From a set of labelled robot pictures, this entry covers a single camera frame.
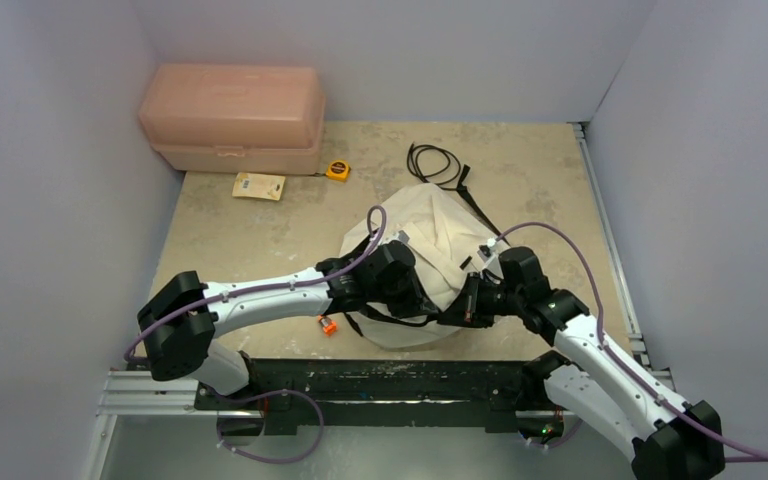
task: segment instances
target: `tape measure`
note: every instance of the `tape measure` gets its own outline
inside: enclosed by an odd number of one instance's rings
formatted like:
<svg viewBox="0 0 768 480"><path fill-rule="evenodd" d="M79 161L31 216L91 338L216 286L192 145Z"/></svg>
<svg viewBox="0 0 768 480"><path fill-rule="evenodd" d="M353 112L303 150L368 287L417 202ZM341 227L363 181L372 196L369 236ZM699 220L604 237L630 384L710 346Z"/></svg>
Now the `tape measure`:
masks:
<svg viewBox="0 0 768 480"><path fill-rule="evenodd" d="M345 160L334 160L328 165L328 170L325 170L325 176L331 180L345 182L349 178L349 171L351 169L352 167Z"/></svg>

